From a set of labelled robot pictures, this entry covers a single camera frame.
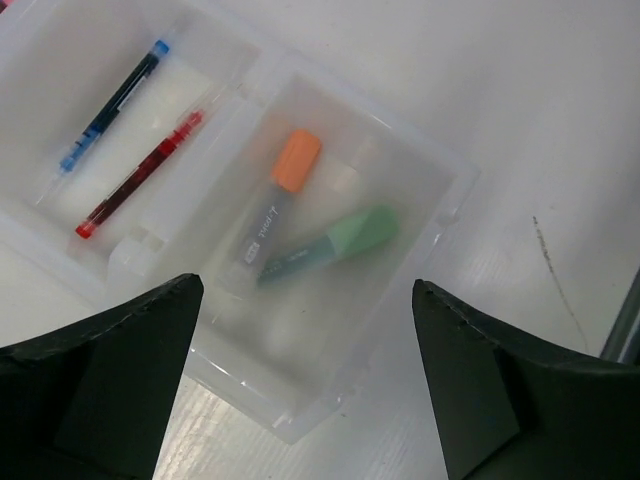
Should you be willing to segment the orange capped lead case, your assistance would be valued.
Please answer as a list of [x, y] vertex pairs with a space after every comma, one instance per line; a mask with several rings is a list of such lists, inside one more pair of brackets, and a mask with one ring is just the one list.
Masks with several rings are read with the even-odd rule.
[[226, 282], [249, 284], [261, 272], [297, 195], [311, 176], [321, 148], [321, 140], [305, 129], [297, 129], [289, 136], [271, 170], [267, 188], [234, 245], [225, 271]]

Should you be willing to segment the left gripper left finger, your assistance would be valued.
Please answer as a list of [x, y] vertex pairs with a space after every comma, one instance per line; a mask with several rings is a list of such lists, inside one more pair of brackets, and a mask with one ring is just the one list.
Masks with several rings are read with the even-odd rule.
[[152, 478], [202, 299], [183, 274], [2, 348], [2, 478]]

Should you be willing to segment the teal pen refill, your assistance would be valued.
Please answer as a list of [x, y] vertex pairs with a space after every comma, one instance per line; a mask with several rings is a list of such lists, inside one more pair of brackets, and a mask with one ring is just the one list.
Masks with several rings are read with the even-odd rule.
[[122, 113], [126, 104], [136, 94], [168, 55], [175, 40], [169, 35], [158, 39], [145, 56], [137, 63], [131, 73], [107, 100], [96, 116], [85, 127], [80, 136], [71, 145], [69, 151], [59, 160], [52, 177], [39, 188], [34, 204], [39, 205], [64, 183], [76, 170], [87, 152], [98, 142]]

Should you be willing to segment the red ink pen refill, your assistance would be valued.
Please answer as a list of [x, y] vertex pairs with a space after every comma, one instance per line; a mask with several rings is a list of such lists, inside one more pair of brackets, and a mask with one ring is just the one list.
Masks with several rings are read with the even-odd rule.
[[186, 142], [203, 124], [204, 118], [205, 110], [203, 108], [190, 112], [121, 184], [94, 208], [75, 228], [75, 233], [82, 239], [89, 239]]

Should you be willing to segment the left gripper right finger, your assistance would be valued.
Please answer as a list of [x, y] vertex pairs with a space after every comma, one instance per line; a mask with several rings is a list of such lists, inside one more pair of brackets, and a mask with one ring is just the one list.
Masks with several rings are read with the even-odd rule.
[[543, 340], [419, 280], [412, 311], [451, 479], [635, 479], [639, 370]]

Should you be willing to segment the green capped lead case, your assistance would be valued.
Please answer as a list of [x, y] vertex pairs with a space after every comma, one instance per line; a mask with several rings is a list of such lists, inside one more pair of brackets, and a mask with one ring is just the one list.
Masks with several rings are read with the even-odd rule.
[[397, 211], [385, 204], [371, 205], [344, 215], [279, 247], [269, 257], [256, 286], [265, 289], [289, 277], [321, 269], [385, 245], [398, 235], [400, 225]]

